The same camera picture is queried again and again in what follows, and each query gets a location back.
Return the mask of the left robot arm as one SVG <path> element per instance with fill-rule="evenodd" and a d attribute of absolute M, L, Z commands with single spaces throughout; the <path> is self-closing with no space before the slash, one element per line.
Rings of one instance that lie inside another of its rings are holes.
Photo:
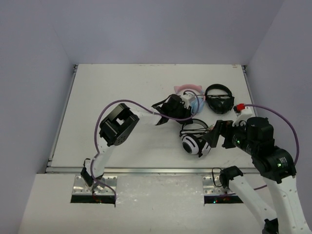
<path fill-rule="evenodd" d="M 96 155 L 87 158 L 81 176 L 88 187 L 100 184 L 104 168 L 113 150 L 123 144 L 138 123 L 159 126 L 175 120 L 188 123 L 194 114 L 188 101 L 172 94 L 146 108 L 134 101 L 121 99 L 110 103 L 101 112 L 94 130 Z"/>

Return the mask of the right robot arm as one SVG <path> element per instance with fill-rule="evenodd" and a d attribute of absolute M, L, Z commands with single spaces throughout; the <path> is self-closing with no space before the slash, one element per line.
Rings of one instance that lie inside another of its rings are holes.
<path fill-rule="evenodd" d="M 218 120 L 204 135 L 215 148 L 220 136 L 223 148 L 239 148 L 249 154 L 266 183 L 274 207 L 271 208 L 245 179 L 237 166 L 220 171 L 224 189 L 234 192 L 257 220 L 264 234 L 310 234 L 296 186 L 296 168 L 292 156 L 275 145 L 273 126 L 266 118 L 251 117 L 244 125 Z"/>

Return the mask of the white black headphones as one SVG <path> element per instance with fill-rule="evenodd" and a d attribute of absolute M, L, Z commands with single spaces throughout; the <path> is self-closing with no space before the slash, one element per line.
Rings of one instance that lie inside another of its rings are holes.
<path fill-rule="evenodd" d="M 204 121 L 197 118 L 183 124 L 179 132 L 183 149 L 190 155 L 198 155 L 199 158 L 206 156 L 211 147 L 202 137 L 211 129 Z"/>

